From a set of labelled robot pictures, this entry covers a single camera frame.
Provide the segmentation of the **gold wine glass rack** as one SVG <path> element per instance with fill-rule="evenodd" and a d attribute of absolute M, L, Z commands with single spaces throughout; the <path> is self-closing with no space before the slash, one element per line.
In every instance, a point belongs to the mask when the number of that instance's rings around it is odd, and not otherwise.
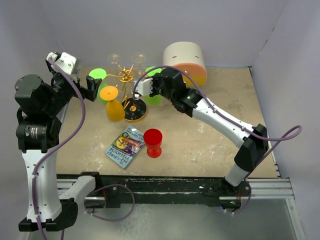
<path fill-rule="evenodd" d="M 133 99 L 133 86 L 129 88 L 129 85 L 133 85 L 133 80 L 136 77 L 140 77 L 142 74 L 137 73 L 137 67 L 132 62 L 131 66 L 125 67 L 121 64 L 116 65 L 119 68 L 119 73 L 116 75 L 110 74 L 109 76 L 116 77 L 121 83 L 123 97 L 121 105 L 124 109 L 124 120 L 127 122 L 138 122 L 144 118 L 147 113 L 147 105 L 142 99 Z"/>

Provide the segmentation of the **clear wine glass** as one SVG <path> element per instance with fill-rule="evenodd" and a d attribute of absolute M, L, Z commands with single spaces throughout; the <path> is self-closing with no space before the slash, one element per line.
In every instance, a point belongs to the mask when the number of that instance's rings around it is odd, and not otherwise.
<path fill-rule="evenodd" d="M 143 63 L 146 61 L 146 55 L 144 53 L 138 52 L 132 55 L 132 62 L 136 66 L 137 73 L 139 75 L 143 74 L 145 70 L 143 69 Z"/>
<path fill-rule="evenodd" d="M 112 65 L 119 65 L 121 63 L 121 57 L 119 54 L 111 54 L 108 56 L 107 60 Z"/>

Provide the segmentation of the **green plastic goblet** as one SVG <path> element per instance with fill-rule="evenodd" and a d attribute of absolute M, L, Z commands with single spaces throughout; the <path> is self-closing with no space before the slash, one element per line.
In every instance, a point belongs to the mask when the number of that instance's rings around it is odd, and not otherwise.
<path fill-rule="evenodd" d="M 100 92 L 104 87 L 107 87 L 108 84 L 104 82 L 104 79 L 107 77 L 107 72 L 103 68 L 95 68 L 91 70 L 88 76 L 94 80 L 98 80 L 98 87 L 96 88 L 96 99 L 103 105 L 108 103 L 107 100 L 103 100 L 100 97 Z"/>
<path fill-rule="evenodd" d="M 156 73 L 160 73 L 162 71 L 161 68 L 157 68 L 153 71 L 150 71 L 146 77 L 152 77 L 154 76 Z M 146 104 L 151 105 L 151 106 L 155 106 L 155 105 L 159 105 L 162 102 L 162 96 L 160 94 L 154 95 L 154 96 L 145 96 L 144 97 Z"/>

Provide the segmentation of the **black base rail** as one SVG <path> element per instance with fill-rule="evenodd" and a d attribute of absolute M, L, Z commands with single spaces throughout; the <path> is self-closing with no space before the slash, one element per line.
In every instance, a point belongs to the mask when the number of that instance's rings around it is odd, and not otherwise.
<path fill-rule="evenodd" d="M 229 185 L 222 177 L 103 175 L 82 172 L 97 180 L 98 191 L 85 197 L 99 208 L 115 209 L 122 204 L 205 205 L 223 209 L 239 209 L 241 201 L 250 197 L 247 181 Z"/>

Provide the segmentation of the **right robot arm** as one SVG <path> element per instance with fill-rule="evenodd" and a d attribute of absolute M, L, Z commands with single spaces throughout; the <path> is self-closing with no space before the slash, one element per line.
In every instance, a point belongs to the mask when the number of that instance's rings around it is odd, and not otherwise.
<path fill-rule="evenodd" d="M 223 111 L 199 90 L 187 87 L 182 74 L 174 69 L 165 68 L 152 77 L 150 95 L 157 94 L 169 100 L 177 111 L 206 123 L 238 147 L 234 165 L 222 183 L 226 195 L 235 195 L 241 181 L 257 167 L 269 149 L 266 127 L 250 125 Z"/>

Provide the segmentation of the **red plastic goblet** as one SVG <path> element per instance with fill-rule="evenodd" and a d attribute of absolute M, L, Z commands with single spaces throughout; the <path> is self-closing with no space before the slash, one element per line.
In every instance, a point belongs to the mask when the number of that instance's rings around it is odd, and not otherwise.
<path fill-rule="evenodd" d="M 160 130 L 151 128 L 148 129 L 143 135 L 144 143 L 146 146 L 147 155 L 150 158 L 158 158 L 162 154 L 162 140 L 163 135 Z"/>

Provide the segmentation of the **blue treehouse book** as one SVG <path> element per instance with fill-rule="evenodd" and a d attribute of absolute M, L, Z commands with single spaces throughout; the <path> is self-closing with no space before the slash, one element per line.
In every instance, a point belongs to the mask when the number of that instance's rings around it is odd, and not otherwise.
<path fill-rule="evenodd" d="M 144 146 L 145 141 L 142 132 L 129 125 L 111 143 L 104 154 L 125 169 Z"/>

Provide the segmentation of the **orange plastic goblet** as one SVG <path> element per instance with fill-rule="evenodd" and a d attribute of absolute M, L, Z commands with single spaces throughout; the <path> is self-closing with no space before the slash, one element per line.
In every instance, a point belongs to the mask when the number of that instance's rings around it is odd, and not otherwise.
<path fill-rule="evenodd" d="M 122 104 L 117 100 L 119 91 L 117 87 L 108 85 L 100 90 L 99 96 L 102 100 L 107 101 L 105 111 L 107 118 L 111 122 L 119 122 L 125 117 L 125 110 Z"/>

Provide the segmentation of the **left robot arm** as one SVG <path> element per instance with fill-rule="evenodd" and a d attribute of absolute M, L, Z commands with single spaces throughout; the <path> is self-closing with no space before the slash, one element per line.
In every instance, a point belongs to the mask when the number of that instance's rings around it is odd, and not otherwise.
<path fill-rule="evenodd" d="M 60 73 L 51 83 L 36 74 L 25 75 L 15 84 L 19 104 L 16 137 L 27 171 L 28 213 L 18 224 L 21 232 L 39 228 L 58 232 L 73 226 L 79 205 L 87 193 L 98 196 L 103 184 L 97 172 L 82 173 L 62 195 L 57 190 L 57 151 L 62 126 L 58 114 L 75 97 L 76 91 Z"/>

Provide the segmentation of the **pastel mini drawer chest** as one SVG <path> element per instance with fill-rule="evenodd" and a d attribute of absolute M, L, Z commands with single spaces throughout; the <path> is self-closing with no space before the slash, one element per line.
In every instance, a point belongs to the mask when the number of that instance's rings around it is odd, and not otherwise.
<path fill-rule="evenodd" d="M 194 42 L 179 41 L 167 46 L 162 55 L 162 64 L 182 70 L 198 86 L 206 83 L 207 71 L 202 49 Z"/>

